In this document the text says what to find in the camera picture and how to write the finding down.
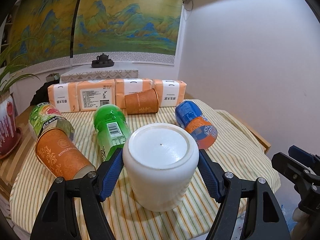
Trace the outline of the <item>green plastic bottle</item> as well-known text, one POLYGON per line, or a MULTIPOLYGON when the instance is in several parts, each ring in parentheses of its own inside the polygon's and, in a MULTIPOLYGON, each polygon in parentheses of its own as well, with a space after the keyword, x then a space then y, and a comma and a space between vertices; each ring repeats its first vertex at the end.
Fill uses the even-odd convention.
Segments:
POLYGON ((117 148, 123 148, 131 135, 124 113, 116 105, 100 106, 93 116, 102 161, 108 161, 117 148))

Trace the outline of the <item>white cup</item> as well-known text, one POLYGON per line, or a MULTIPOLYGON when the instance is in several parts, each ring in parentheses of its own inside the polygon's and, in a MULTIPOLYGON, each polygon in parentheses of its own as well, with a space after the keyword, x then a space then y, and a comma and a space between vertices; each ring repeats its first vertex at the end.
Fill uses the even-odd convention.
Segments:
POLYGON ((125 142, 123 162, 136 201, 147 210, 165 212, 182 201, 199 162, 199 148, 176 125, 148 124, 125 142))

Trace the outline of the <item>black teapot set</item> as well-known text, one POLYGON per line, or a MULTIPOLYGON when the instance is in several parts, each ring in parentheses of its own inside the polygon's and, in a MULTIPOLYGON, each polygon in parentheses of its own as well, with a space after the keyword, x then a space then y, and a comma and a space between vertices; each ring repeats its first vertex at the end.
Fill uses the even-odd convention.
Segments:
POLYGON ((95 60, 92 61, 92 68, 105 68, 105 67, 113 67, 114 61, 109 58, 108 55, 102 53, 98 55, 95 60))

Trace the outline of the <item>orange paper cup far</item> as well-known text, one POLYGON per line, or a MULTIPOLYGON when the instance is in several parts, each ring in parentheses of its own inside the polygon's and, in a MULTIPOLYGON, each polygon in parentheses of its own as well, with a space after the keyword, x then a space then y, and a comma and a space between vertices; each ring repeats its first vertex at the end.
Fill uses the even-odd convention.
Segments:
POLYGON ((158 95, 155 89, 125 96, 126 112, 133 114, 157 113, 159 109, 158 95))

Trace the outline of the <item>blue orange bottle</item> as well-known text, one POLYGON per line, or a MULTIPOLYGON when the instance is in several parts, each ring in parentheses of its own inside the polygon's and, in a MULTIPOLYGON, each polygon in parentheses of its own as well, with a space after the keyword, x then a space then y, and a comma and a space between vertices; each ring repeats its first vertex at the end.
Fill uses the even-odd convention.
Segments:
POLYGON ((184 101, 175 108, 176 121, 196 141, 199 149, 208 149, 217 139, 217 129, 193 101, 184 101))

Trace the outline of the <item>orange paper cup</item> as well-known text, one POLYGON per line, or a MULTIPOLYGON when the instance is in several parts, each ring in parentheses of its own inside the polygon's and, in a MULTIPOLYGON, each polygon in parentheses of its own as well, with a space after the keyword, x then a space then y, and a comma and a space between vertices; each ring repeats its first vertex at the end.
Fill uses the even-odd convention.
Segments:
POLYGON ((79 179, 88 172, 95 171, 95 166, 59 128, 50 128, 41 134, 36 143, 35 154, 54 176, 65 180, 79 179))
POLYGON ((125 96, 126 112, 133 114, 157 113, 159 109, 158 95, 155 89, 125 96))

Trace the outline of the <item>orange tissue pack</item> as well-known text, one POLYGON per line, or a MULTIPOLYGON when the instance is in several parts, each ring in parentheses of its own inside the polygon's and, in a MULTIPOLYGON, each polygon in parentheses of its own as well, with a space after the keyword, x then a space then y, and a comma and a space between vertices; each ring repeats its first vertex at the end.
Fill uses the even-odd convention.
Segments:
POLYGON ((124 109, 125 96, 152 88, 151 79, 115 79, 116 105, 124 109))
POLYGON ((79 112, 76 82, 58 83, 48 87, 49 102, 61 113, 79 112))
POLYGON ((175 107, 184 100, 187 84, 175 80, 153 80, 158 95, 159 107, 175 107))
POLYGON ((114 79, 81 81, 77 83, 76 91, 81 112, 116 104, 114 79))

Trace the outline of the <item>wooden low table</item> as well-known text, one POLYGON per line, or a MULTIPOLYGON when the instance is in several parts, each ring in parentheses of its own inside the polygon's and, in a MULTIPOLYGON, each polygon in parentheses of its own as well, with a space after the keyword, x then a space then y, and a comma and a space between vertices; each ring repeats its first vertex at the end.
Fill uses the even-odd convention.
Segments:
MULTIPOLYGON (((188 101, 194 101, 196 104, 199 105, 201 110, 204 113, 204 107, 200 106, 200 103, 204 103, 201 100, 198 99, 191 99, 187 97, 188 101)), ((1 159, 1 196, 4 197, 5 200, 9 201, 10 192, 12 190, 12 187, 14 185, 14 182, 16 180, 16 177, 18 173, 20 172, 23 163, 25 162, 25 159, 27 157, 29 149, 33 146, 34 139, 32 136, 32 133, 29 129, 28 121, 29 121, 29 114, 31 110, 33 109, 33 106, 29 106, 25 111, 23 111, 20 115, 16 117, 16 126, 17 128, 20 128, 21 130, 21 138, 17 144, 17 146, 12 150, 11 155, 9 157, 1 159)), ((170 107, 161 107, 157 113, 157 116, 159 116, 160 113, 164 112, 171 113, 170 107)), ((73 119, 75 117, 84 116, 86 118, 90 118, 92 121, 94 111, 88 111, 88 112, 76 112, 76 113, 65 113, 63 114, 66 116, 66 118, 73 124, 73 127, 75 128, 76 124, 73 119)), ((236 121, 242 124, 242 126, 246 127, 246 129, 249 131, 249 135, 252 135, 255 137, 255 139, 259 142, 259 146, 262 147, 264 153, 266 154, 268 150, 271 147, 271 144, 264 139, 257 131, 255 131, 251 126, 246 124, 244 121, 242 121, 239 118, 236 118, 235 116, 232 116, 235 118, 236 121)))

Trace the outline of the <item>landscape painting panel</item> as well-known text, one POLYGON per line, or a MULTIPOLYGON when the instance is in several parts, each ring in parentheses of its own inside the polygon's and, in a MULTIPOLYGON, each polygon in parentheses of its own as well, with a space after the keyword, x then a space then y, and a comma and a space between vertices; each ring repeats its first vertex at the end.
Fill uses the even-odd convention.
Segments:
POLYGON ((9 33, 15 46, 10 59, 31 66, 70 55, 71 32, 78 0, 22 0, 9 33))
POLYGON ((173 64, 182 0, 80 0, 73 55, 173 64))

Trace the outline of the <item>landscape painting left panel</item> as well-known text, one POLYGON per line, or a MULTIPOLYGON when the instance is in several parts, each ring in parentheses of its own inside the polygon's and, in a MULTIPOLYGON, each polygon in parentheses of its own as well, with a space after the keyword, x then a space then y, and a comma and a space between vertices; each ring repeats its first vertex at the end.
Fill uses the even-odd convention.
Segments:
POLYGON ((9 33, 15 46, 10 59, 31 66, 70 55, 71 32, 78 0, 22 0, 9 33))

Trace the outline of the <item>white red flower pot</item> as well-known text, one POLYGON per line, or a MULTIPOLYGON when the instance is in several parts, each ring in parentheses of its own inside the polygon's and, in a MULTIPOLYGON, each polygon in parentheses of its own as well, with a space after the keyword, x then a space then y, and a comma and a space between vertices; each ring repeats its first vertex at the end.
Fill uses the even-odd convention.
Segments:
POLYGON ((1 95, 0 129, 0 152, 1 159, 4 159, 11 155, 22 136, 21 128, 16 126, 15 105, 10 92, 5 92, 1 95))

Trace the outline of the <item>orange paper cup near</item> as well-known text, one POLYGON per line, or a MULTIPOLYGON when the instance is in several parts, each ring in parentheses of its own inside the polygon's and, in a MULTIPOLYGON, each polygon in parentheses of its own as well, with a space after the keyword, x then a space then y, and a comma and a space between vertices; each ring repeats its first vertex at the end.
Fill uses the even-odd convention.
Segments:
POLYGON ((35 154, 54 176, 65 180, 79 179, 88 172, 95 171, 95 166, 59 128, 50 128, 41 134, 36 143, 35 154))

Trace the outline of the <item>landscape painting right panel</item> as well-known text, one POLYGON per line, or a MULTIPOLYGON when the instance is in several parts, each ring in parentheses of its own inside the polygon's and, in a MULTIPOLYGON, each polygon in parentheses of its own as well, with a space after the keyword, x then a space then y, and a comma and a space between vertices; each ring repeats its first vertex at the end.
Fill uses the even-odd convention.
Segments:
POLYGON ((173 64, 182 0, 80 0, 73 55, 173 64))

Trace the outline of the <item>green spider plant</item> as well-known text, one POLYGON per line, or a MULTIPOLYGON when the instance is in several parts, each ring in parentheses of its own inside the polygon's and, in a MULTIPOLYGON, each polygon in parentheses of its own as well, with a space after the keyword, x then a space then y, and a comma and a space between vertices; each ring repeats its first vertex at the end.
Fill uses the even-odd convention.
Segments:
MULTIPOLYGON (((1 53, 1 65, 3 64, 4 61, 6 61, 8 59, 8 57, 10 56, 10 53, 13 49, 15 49, 17 46, 20 46, 23 42, 25 42, 27 40, 36 40, 36 38, 34 38, 34 37, 24 38, 24 39, 16 42, 14 45, 5 48, 5 50, 1 53)), ((17 61, 17 59, 19 59, 20 57, 22 57, 24 55, 25 55, 25 53, 16 56, 9 63, 7 63, 7 65, 4 68, 2 68, 2 71, 1 71, 1 96, 4 96, 7 92, 9 92, 12 85, 14 85, 16 82, 18 82, 20 80, 23 80, 23 79, 26 79, 29 77, 31 77, 32 79, 33 78, 39 79, 39 77, 35 74, 31 74, 31 73, 24 73, 23 74, 22 73, 22 70, 24 68, 27 68, 27 65, 17 64, 16 61, 17 61)))

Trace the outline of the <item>green label tea bottle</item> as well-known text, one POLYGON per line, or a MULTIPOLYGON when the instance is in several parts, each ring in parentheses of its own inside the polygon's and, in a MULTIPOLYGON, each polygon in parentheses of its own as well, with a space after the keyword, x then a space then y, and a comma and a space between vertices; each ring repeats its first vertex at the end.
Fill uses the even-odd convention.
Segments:
POLYGON ((75 130, 72 124, 57 108, 48 102, 39 103, 31 110, 28 124, 30 132, 35 140, 37 140, 44 131, 50 128, 62 129, 71 141, 74 139, 75 130))

